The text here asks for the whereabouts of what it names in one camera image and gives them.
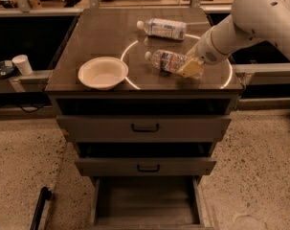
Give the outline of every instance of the bottle cap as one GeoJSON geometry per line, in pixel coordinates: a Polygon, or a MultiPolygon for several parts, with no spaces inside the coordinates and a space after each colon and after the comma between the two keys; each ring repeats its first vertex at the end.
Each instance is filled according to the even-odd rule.
{"type": "Polygon", "coordinates": [[[144,21],[137,21],[137,28],[142,30],[144,28],[144,21]]]}
{"type": "Polygon", "coordinates": [[[145,53],[145,60],[151,60],[152,54],[151,52],[146,52],[145,53]]]}

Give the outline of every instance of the clear plastic bottle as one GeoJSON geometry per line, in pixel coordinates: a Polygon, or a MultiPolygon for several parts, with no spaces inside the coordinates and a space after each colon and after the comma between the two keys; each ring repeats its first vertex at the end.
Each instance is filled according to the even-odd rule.
{"type": "Polygon", "coordinates": [[[137,28],[145,30],[147,35],[184,40],[187,24],[180,21],[151,18],[147,21],[138,21],[137,28]]]}
{"type": "Polygon", "coordinates": [[[157,50],[153,54],[145,53],[145,59],[150,61],[154,67],[171,73],[177,73],[183,66],[187,57],[167,50],[157,50]]]}

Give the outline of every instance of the white cup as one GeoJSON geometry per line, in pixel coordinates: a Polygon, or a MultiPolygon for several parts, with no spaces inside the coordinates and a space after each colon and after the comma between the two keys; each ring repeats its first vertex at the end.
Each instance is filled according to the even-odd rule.
{"type": "Polygon", "coordinates": [[[17,66],[18,70],[22,75],[30,75],[33,72],[28,57],[26,55],[16,56],[11,61],[17,66]]]}

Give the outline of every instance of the bottle label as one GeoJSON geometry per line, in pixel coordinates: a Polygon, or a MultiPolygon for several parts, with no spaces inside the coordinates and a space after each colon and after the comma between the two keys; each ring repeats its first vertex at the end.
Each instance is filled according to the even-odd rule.
{"type": "Polygon", "coordinates": [[[161,37],[183,40],[186,31],[186,23],[165,19],[153,19],[150,26],[150,34],[161,37]]]}
{"type": "Polygon", "coordinates": [[[172,62],[175,59],[176,54],[171,51],[163,51],[160,61],[161,70],[167,72],[173,72],[172,62]]]}

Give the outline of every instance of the concrete floor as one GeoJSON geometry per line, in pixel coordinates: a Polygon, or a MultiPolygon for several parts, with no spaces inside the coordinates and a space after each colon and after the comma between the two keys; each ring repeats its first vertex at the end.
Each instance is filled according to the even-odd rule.
{"type": "MultiPolygon", "coordinates": [[[[0,109],[0,230],[30,229],[41,187],[55,198],[41,229],[88,229],[94,187],[74,165],[52,111],[0,109]]],[[[290,230],[290,109],[236,111],[202,179],[206,226],[290,230]]]]}

